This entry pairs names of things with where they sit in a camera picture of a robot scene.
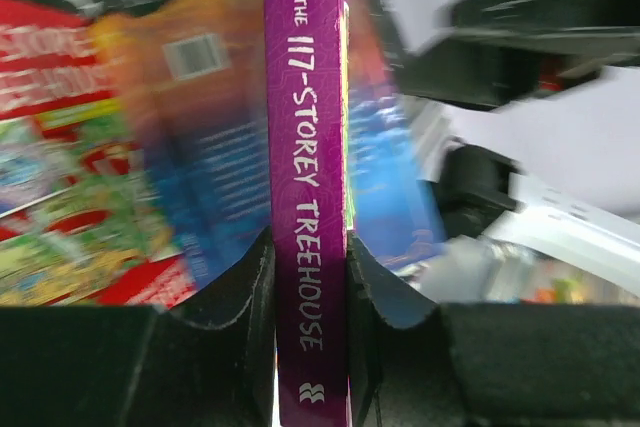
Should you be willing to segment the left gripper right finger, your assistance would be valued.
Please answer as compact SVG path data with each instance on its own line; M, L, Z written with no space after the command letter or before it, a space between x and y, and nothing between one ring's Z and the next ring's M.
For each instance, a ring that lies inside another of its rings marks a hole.
M357 426L635 426L634 307L437 304L350 235L348 370Z

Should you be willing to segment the purple 117-Storey Treehouse book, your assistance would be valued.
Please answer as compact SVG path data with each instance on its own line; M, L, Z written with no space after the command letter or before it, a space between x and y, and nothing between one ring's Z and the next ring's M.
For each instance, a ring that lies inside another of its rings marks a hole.
M264 0L280 422L348 422L347 0Z

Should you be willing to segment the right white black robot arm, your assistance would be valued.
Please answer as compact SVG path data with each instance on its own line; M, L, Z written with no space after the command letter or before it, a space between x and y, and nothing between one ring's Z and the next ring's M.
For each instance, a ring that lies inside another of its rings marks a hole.
M551 98L639 63L639 0L451 0L439 39L402 68L408 93L477 111ZM488 229L494 302L639 303L639 227L512 173L516 209Z

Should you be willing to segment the blue orange Jane Eyre book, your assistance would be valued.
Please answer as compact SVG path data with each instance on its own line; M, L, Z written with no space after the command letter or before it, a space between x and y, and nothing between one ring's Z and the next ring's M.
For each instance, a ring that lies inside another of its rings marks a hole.
M349 158L355 229L411 279L444 231L421 189L401 100L368 0L349 0ZM146 155L161 203L205 286L269 221L262 0L172 0L111 13L90 28Z

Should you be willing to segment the red 13-Storey Treehouse book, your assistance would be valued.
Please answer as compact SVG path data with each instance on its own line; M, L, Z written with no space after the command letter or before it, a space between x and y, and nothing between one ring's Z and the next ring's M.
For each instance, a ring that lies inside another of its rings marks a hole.
M195 282L84 19L1 0L1 302L173 307Z

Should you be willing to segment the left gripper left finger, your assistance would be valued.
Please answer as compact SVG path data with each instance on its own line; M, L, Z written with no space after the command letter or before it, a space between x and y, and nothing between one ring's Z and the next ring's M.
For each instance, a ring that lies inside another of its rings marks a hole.
M272 235L171 308L5 307L5 426L267 426L274 384Z

